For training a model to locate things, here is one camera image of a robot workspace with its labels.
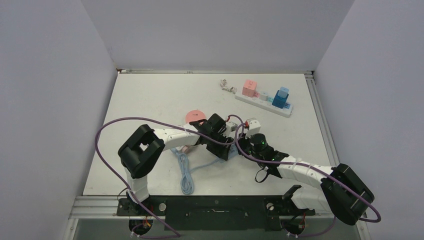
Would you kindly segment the pink round disc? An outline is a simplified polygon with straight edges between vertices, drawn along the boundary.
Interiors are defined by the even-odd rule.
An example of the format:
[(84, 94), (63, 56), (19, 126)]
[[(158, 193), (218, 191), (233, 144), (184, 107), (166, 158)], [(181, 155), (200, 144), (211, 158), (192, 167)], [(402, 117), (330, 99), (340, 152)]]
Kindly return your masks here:
[(185, 116), (185, 123), (195, 122), (206, 119), (206, 115), (200, 110), (191, 110)]

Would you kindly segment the blue power strip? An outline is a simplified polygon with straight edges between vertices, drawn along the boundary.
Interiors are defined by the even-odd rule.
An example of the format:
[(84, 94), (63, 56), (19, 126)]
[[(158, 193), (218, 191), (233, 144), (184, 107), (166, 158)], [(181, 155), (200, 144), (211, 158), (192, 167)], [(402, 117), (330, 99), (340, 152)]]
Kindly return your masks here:
[(239, 154), (239, 152), (238, 152), (237, 146), (235, 144), (232, 144), (229, 148), (229, 151), (228, 151), (228, 160), (237, 156), (238, 154)]

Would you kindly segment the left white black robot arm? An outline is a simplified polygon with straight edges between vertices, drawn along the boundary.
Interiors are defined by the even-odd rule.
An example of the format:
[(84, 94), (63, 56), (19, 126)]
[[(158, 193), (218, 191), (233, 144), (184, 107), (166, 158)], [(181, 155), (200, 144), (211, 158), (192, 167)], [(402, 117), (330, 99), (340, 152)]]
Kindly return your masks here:
[(184, 146), (204, 145), (219, 159), (228, 160), (234, 143), (231, 134), (237, 124), (225, 121), (214, 113), (209, 119), (192, 121), (182, 126), (151, 128), (141, 125), (119, 148), (118, 156), (125, 168), (129, 185), (129, 208), (136, 215), (148, 211), (150, 196), (147, 175), (153, 170), (162, 152)]

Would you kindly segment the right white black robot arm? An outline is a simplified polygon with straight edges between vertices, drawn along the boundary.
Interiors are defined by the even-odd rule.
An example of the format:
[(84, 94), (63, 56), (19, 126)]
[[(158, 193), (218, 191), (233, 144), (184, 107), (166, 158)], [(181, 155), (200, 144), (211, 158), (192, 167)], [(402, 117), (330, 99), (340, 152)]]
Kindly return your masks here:
[(321, 192), (317, 196), (302, 196), (295, 192), (283, 199), (282, 207), (289, 214), (300, 209), (318, 208), (331, 212), (347, 225), (355, 225), (372, 206), (375, 196), (348, 165), (312, 164), (292, 155), (275, 150), (268, 145), (262, 133), (241, 137), (236, 146), (239, 153), (264, 167), (267, 174), (281, 179), (291, 179)]

